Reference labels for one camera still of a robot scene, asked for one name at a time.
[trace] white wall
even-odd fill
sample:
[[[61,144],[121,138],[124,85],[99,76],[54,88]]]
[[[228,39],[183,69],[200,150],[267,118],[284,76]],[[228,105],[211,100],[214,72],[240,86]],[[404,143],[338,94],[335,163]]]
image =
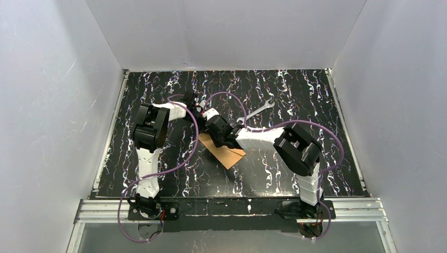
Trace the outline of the white wall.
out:
[[[65,252],[122,70],[86,2],[0,2],[1,252]]]
[[[333,67],[365,0],[87,0],[125,69]]]
[[[368,0],[334,67],[366,185],[399,252],[445,252],[447,2]]]

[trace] metal wrench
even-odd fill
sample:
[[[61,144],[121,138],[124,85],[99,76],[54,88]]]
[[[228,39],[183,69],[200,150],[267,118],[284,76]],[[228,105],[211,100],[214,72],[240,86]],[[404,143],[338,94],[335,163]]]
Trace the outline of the metal wrench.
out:
[[[247,120],[250,119],[251,117],[255,116],[256,114],[262,112],[263,110],[266,110],[268,108],[272,108],[273,106],[275,106],[275,103],[269,103],[269,101],[267,100],[266,103],[261,106],[258,110],[254,110],[254,112],[250,113],[249,115],[247,115]],[[244,123],[244,117],[240,117],[236,120],[236,123],[238,124],[243,124]]]

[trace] cardboard piece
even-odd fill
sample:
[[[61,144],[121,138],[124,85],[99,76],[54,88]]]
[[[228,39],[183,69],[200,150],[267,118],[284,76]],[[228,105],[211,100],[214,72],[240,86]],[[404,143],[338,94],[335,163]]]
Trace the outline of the cardboard piece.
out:
[[[229,149],[225,146],[216,148],[211,136],[206,133],[199,134],[199,141],[205,145],[211,154],[213,154],[227,170],[245,156],[245,152],[241,149]]]

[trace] glass panel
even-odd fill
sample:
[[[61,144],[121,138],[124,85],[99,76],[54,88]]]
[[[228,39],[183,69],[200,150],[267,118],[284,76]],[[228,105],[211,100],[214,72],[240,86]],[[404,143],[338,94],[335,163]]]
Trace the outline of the glass panel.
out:
[[[137,227],[124,224],[134,238],[139,238]],[[150,235],[155,229],[140,227],[140,233]],[[295,236],[299,234],[275,230],[183,231],[163,233],[150,244],[141,244],[124,237],[117,224],[88,223],[79,252],[385,252],[376,222],[333,222],[315,244]]]

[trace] black marbled surface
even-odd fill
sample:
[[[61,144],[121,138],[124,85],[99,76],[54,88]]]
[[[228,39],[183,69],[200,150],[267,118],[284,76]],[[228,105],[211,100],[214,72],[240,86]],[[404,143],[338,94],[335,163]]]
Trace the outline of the black marbled surface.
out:
[[[324,175],[327,196],[368,196],[362,190],[353,157],[343,131],[334,98],[324,70],[269,71],[199,71],[130,73],[118,118],[106,156],[96,198],[119,197],[137,177],[138,158],[130,130],[133,116],[142,102],[165,103],[173,94],[193,89],[205,100],[219,91],[229,91],[241,98],[247,113],[273,98],[273,110],[249,120],[252,127],[272,126],[290,119],[304,119],[322,124],[336,133],[345,147],[345,159],[335,172]],[[211,105],[234,125],[242,111],[234,98],[222,95]],[[317,128],[304,126],[323,143],[322,168],[334,164],[338,149],[328,135]],[[159,170],[180,164],[192,149],[193,126],[184,121],[169,125],[168,139],[160,154]],[[297,196],[294,174],[273,151],[249,150],[230,170],[199,143],[198,152],[186,167],[159,176],[162,197],[272,197]]]

